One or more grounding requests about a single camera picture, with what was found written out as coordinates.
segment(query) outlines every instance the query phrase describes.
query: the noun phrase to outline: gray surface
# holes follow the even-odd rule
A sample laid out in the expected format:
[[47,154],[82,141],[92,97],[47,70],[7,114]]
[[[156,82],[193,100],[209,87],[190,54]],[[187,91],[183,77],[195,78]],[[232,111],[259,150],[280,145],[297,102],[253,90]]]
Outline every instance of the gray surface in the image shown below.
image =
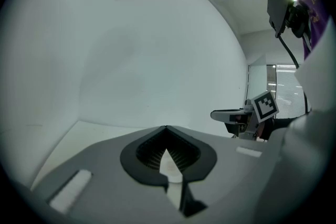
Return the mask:
[[217,154],[217,163],[205,180],[189,183],[194,198],[210,206],[227,195],[258,164],[260,158],[236,152],[241,146],[263,152],[268,143],[204,134],[182,127],[178,130],[210,145]]
[[73,221],[59,212],[53,210],[42,199],[34,195],[24,185],[12,182],[15,190],[21,195],[22,199],[30,206],[30,208],[48,224],[83,224],[79,221]]
[[[217,164],[201,182],[189,184],[208,208],[184,218],[162,188],[135,182],[119,161],[123,147],[155,130],[143,130],[88,147],[51,172],[36,188],[48,198],[76,170],[94,173],[70,216],[86,223],[270,223],[300,205],[326,168],[335,139],[335,111],[313,113],[275,130],[268,143],[208,135],[175,127],[212,146]],[[238,146],[262,151],[260,158]]]
[[162,187],[141,185],[120,164],[120,153],[130,142],[157,129],[141,130],[99,142],[54,169],[36,187],[43,200],[78,169],[93,177],[69,215],[85,223],[172,223],[184,217],[168,200]]

